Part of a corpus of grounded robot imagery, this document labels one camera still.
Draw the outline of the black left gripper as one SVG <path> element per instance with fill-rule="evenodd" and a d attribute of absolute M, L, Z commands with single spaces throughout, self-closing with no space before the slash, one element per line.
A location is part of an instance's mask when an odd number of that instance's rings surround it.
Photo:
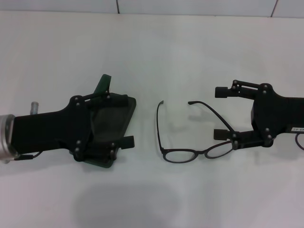
<path fill-rule="evenodd" d="M 127 95 L 110 93 L 109 90 L 73 96 L 60 111 L 15 117 L 11 145 L 20 154 L 67 149 L 77 162 L 82 162 L 92 131 L 87 107 L 127 105 Z"/>

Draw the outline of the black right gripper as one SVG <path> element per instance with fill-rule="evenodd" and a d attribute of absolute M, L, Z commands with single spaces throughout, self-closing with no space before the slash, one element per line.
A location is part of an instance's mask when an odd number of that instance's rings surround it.
<path fill-rule="evenodd" d="M 231 88 L 216 87 L 215 97 L 254 99 L 251 120 L 257 131 L 214 130 L 214 140 L 231 140 L 234 150 L 260 146 L 269 148 L 282 133 L 304 133 L 304 99 L 281 96 L 270 84 L 234 80 Z"/>

